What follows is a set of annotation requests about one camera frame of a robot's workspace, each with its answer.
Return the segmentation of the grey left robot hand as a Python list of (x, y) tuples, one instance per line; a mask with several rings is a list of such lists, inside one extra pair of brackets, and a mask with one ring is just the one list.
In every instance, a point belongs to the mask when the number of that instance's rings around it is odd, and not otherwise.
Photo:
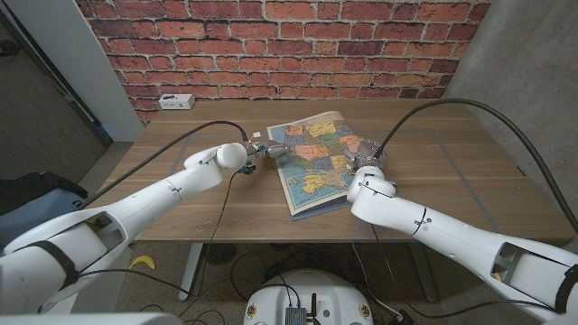
[(258, 141), (250, 144), (247, 148), (247, 158), (257, 158), (268, 155), (277, 158), (289, 151), (286, 144), (278, 143), (274, 140)]

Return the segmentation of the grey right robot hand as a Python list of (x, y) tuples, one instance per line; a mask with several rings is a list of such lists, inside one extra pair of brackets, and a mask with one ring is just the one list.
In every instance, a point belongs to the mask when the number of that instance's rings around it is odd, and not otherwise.
[(359, 168), (365, 166), (382, 168), (387, 161), (387, 154), (383, 151), (378, 157), (375, 157), (377, 151), (378, 145), (375, 142), (363, 138), (359, 140), (357, 148), (350, 149), (346, 147), (344, 149), (344, 158), (348, 172), (354, 174)]

